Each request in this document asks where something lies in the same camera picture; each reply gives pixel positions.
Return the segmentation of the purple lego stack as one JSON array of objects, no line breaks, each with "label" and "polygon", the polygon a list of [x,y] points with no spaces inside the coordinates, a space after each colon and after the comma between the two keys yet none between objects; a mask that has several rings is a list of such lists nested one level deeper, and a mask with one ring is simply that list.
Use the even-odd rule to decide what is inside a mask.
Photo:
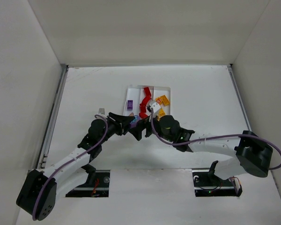
[{"label": "purple lego stack", "polygon": [[130,122],[130,128],[134,128],[136,127],[138,121],[141,120],[141,118],[139,117],[139,115],[134,115],[134,113],[130,113],[129,116],[133,116],[134,119]]}]

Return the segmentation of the red lego stack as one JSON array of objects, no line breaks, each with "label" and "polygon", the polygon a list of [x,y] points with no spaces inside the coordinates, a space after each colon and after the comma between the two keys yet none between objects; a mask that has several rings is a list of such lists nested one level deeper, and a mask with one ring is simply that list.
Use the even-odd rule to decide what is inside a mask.
[{"label": "red lego stack", "polygon": [[151,94],[149,87],[144,87],[143,90],[144,90],[145,97],[143,98],[143,100],[140,103],[140,111],[139,111],[139,116],[141,119],[148,117],[147,106],[148,106],[149,102],[152,100],[152,94]]}]

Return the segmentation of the yellow lego bricks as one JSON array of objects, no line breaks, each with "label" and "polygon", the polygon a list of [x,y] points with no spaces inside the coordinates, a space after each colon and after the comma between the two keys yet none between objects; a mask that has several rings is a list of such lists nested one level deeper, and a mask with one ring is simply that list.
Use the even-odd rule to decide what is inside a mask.
[{"label": "yellow lego bricks", "polygon": [[166,95],[155,98],[155,101],[161,106],[158,116],[161,118],[170,114],[170,101]]}]

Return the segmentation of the purple lego brick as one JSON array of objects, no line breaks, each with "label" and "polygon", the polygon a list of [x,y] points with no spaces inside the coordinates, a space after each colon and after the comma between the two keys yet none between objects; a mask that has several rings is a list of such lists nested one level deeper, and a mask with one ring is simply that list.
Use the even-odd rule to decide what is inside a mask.
[{"label": "purple lego brick", "polygon": [[133,100],[127,100],[126,108],[127,108],[128,111],[133,110]]}]

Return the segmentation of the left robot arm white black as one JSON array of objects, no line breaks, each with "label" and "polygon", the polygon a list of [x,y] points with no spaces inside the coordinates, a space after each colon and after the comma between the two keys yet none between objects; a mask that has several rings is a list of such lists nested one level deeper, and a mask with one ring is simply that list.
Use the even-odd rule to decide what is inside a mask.
[{"label": "left robot arm white black", "polygon": [[133,116],[109,113],[95,115],[81,143],[68,156],[44,169],[31,170],[17,197],[16,205],[32,216],[34,221],[45,219],[53,209],[57,189],[78,169],[97,157],[102,144],[113,135],[124,135],[130,128]]}]

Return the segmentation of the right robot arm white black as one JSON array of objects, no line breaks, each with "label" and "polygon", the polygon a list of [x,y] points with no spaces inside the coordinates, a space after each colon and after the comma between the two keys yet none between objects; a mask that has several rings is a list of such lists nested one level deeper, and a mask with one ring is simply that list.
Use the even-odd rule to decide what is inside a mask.
[{"label": "right robot arm white black", "polygon": [[268,175],[273,149],[269,143],[250,131],[236,135],[213,136],[182,128],[171,115],[161,119],[150,117],[138,121],[129,132],[137,139],[155,134],[160,141],[181,152],[208,152],[228,156],[216,160],[210,166],[212,175],[226,180],[235,175],[248,173],[265,178]]}]

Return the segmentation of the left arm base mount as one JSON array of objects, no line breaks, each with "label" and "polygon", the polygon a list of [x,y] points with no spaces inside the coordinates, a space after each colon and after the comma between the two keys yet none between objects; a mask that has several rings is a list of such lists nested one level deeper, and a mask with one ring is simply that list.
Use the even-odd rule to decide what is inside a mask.
[{"label": "left arm base mount", "polygon": [[110,170],[97,170],[91,165],[83,166],[82,169],[88,174],[85,183],[75,187],[66,194],[66,197],[103,198],[109,197]]}]

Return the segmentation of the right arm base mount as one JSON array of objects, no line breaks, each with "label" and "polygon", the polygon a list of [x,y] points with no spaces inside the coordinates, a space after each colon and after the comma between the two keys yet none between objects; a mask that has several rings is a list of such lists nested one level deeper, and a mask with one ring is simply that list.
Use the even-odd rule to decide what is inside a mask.
[{"label": "right arm base mount", "polygon": [[196,197],[240,197],[243,193],[239,178],[230,177],[222,180],[215,176],[215,166],[218,161],[214,161],[209,170],[198,169],[192,171],[194,193]]}]

